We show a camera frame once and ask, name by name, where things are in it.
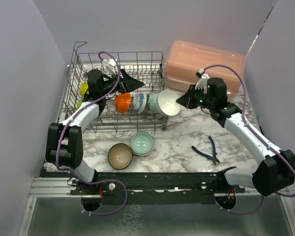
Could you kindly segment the white round bowl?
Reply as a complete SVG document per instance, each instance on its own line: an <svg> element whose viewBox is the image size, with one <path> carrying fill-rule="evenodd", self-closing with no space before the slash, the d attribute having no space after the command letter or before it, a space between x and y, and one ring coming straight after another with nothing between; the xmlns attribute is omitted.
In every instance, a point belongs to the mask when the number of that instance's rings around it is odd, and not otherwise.
<svg viewBox="0 0 295 236"><path fill-rule="evenodd" d="M116 96L114 99L114 105L116 110L124 114L128 111L131 104L131 94L130 93L122 93Z"/></svg>

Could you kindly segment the grey bowl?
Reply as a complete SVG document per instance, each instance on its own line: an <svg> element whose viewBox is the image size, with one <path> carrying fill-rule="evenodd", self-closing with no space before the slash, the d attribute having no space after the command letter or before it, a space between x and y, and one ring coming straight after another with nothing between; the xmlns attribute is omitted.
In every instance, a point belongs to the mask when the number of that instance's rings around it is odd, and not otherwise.
<svg viewBox="0 0 295 236"><path fill-rule="evenodd" d="M176 116L180 112L180 105L176 103L178 95L171 90L164 90L157 98L157 110L160 114L168 117Z"/></svg>

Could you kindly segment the blue floral bowl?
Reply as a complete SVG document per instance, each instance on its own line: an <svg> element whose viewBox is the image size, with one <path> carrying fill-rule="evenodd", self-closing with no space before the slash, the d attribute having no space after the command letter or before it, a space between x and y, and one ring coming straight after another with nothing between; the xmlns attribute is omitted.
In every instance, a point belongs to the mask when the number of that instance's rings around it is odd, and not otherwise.
<svg viewBox="0 0 295 236"><path fill-rule="evenodd" d="M132 108L137 114L141 114L147 104L147 94L144 92L139 92L132 96Z"/></svg>

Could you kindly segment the celadon green bowl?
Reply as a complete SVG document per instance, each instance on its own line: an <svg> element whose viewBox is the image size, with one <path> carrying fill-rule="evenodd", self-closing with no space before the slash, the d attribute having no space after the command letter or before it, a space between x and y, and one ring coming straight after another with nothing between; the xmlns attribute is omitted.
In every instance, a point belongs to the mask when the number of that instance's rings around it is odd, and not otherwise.
<svg viewBox="0 0 295 236"><path fill-rule="evenodd" d="M160 114L160 111L157 107L158 105L158 96L159 93L150 93L149 94L149 99L148 99L148 108L149 110L154 113L154 114Z"/></svg>

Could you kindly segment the yellow-green bowl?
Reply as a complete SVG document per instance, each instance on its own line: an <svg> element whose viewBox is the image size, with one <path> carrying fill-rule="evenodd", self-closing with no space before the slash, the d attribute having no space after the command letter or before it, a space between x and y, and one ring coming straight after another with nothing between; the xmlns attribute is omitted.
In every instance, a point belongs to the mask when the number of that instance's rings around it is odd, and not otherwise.
<svg viewBox="0 0 295 236"><path fill-rule="evenodd" d="M84 97L85 94L89 94L89 87L87 82L81 84L79 88L79 94L81 97Z"/></svg>

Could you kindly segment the dark brown bowl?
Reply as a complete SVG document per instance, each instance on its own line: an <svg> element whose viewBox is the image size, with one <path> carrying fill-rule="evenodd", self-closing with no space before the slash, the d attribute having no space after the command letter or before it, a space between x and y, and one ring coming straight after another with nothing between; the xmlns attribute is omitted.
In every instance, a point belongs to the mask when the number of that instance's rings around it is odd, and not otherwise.
<svg viewBox="0 0 295 236"><path fill-rule="evenodd" d="M124 143L113 145L108 152L108 162L116 170L126 169L133 160L132 149Z"/></svg>

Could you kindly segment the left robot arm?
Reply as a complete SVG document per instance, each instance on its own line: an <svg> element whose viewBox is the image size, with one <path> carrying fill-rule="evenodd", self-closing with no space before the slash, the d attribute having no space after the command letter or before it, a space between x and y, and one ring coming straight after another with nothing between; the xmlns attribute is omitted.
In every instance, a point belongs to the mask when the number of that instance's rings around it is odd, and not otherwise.
<svg viewBox="0 0 295 236"><path fill-rule="evenodd" d="M80 107L61 123L51 123L48 127L45 160L60 171L71 173L82 181L82 188L88 194L98 190L95 170L84 160L82 133L88 125L103 112L106 97L112 93L121 94L135 91L144 86L124 69L118 74L108 76L99 69L86 73L87 90Z"/></svg>

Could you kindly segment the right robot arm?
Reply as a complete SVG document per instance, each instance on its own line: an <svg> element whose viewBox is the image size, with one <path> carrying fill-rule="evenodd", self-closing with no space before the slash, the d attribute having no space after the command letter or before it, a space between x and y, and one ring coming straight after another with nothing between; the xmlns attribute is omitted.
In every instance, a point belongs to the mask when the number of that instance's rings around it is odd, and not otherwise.
<svg viewBox="0 0 295 236"><path fill-rule="evenodd" d="M216 180L219 191L228 192L234 185L242 185L269 196L295 183L295 154L273 144L247 121L243 111L228 101L227 86L222 79L208 79L207 89L191 85L176 102L187 109L208 109L211 117L231 132L258 164L255 169L225 170Z"/></svg>

